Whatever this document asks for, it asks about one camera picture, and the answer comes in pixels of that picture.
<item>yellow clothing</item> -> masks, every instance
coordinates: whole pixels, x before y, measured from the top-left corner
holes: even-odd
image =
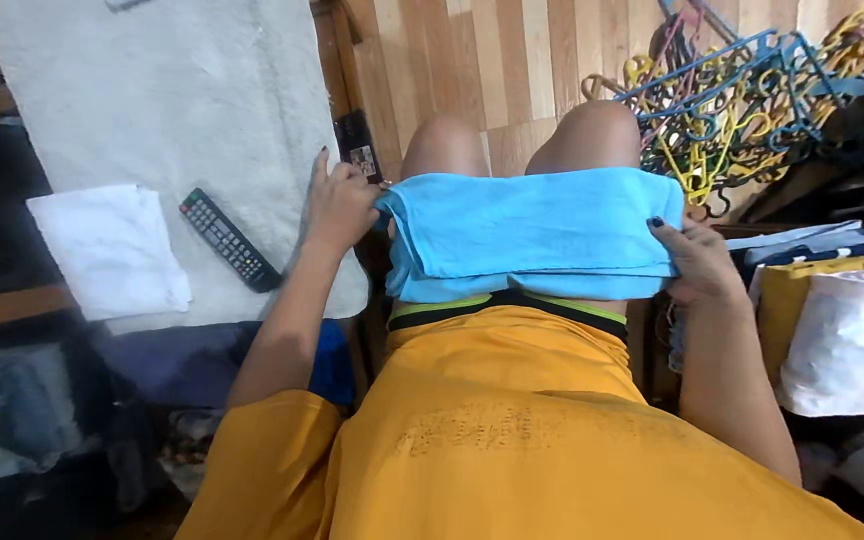
[[[864,538],[648,406],[627,362],[531,307],[396,330],[344,423],[302,391],[228,411],[176,538]]]
[[[789,355],[795,327],[809,296],[810,276],[864,270],[864,255],[814,262],[793,262],[762,268],[758,302],[758,337],[769,381],[779,382],[779,373]]]

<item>hand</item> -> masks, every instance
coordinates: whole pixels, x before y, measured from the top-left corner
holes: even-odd
[[[381,190],[348,163],[336,164],[327,175],[328,159],[329,149],[323,146],[312,177],[305,241],[342,257],[376,224],[378,210],[373,203]]]
[[[681,273],[668,289],[673,299],[685,306],[748,301],[722,234],[688,217],[682,219],[681,232],[658,216],[650,218],[648,224],[652,236],[672,253],[672,261]]]

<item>black waistband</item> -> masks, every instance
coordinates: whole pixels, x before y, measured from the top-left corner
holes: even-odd
[[[601,330],[606,334],[619,338],[622,340],[622,343],[626,343],[626,338],[628,338],[628,330],[626,330],[625,325],[618,321],[594,313],[588,313],[581,309],[574,309],[541,298],[528,296],[522,294],[522,291],[517,289],[495,291],[491,293],[491,298],[488,300],[473,305],[443,307],[442,309],[427,309],[425,311],[398,315],[397,317],[390,319],[389,332],[427,325],[430,323],[438,323],[461,315],[479,313],[486,308],[493,308],[495,306],[522,306],[522,308],[534,308],[570,321],[591,326],[594,329]]]

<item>wooden floor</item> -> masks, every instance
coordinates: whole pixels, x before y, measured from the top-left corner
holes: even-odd
[[[418,126],[458,115],[481,134],[493,176],[520,175],[583,98],[587,75],[618,77],[663,21],[657,0],[346,0],[362,33],[359,92],[389,180]],[[707,0],[750,35],[796,27],[820,41],[864,0]],[[705,43],[718,39],[706,33]]]

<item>tv remote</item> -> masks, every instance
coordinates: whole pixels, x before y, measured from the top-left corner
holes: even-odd
[[[256,246],[233,225],[205,191],[196,187],[178,206],[178,211],[195,227],[239,278],[255,292],[269,292],[282,284],[282,275],[258,252]]]

